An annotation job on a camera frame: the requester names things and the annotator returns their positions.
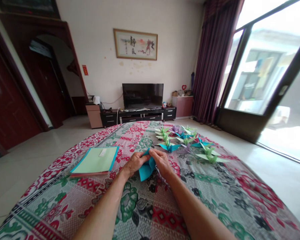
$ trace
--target tablecloth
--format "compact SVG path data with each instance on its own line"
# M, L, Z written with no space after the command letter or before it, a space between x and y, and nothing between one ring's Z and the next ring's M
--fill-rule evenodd
M71 239L133 152L160 149L154 129L161 125L154 121L116 125L70 148L23 194L1 225L0 239ZM179 150L167 153L169 161L187 188L235 237L300 239L300 223L274 191L228 150L200 137L212 142L228 162L209 164ZM108 175L69 178L69 171L88 148L109 146L119 146L119 151ZM189 238L173 194L160 173L155 170L140 182L136 172L125 184L113 239Z

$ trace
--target red paper sign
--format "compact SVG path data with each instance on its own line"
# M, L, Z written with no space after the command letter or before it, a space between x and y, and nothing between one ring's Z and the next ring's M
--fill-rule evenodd
M82 68L83 68L84 75L88 76L87 66L86 65L82 65Z

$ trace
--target black tv cabinet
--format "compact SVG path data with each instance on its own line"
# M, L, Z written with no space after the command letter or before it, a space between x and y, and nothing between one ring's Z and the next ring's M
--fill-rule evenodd
M136 122L136 121L165 121L175 120L177 113L176 107L165 109L138 111L138 112L119 112L113 109L110 112L100 112L102 125L104 128L117 124Z
M158 110L146 110L136 112L121 112L118 114L120 123L135 121L165 121L176 118L176 107L167 107Z

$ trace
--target purple curtain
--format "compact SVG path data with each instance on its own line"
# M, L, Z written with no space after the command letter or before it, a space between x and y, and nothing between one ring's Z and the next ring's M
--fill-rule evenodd
M214 123L220 85L244 0L207 0L196 77L193 115Z

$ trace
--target purple paper crane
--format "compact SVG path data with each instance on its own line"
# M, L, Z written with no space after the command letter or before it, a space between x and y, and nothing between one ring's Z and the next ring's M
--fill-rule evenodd
M172 132L174 134L181 134L183 130L178 126L173 125L172 130L169 130L169 132Z
M191 149L190 149L190 143L188 143L187 146L181 143L181 146L183 146L184 149L182 149L181 151L179 151L179 153L181 153L181 154L192 153Z

